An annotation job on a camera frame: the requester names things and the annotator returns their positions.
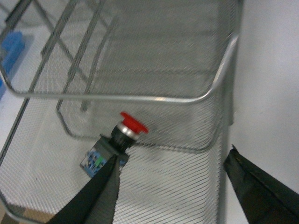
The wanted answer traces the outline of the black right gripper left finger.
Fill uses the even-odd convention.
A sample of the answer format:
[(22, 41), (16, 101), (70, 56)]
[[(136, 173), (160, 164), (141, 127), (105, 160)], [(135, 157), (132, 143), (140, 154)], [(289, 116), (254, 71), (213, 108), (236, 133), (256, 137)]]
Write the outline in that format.
[(111, 224), (119, 194), (119, 158), (112, 156), (49, 224)]

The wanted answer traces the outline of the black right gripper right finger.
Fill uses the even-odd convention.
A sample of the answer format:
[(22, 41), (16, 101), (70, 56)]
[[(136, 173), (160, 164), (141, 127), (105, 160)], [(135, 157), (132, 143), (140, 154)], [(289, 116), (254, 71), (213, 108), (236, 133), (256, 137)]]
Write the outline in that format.
[(242, 156), (232, 145), (223, 163), (250, 224), (297, 224), (299, 195)]

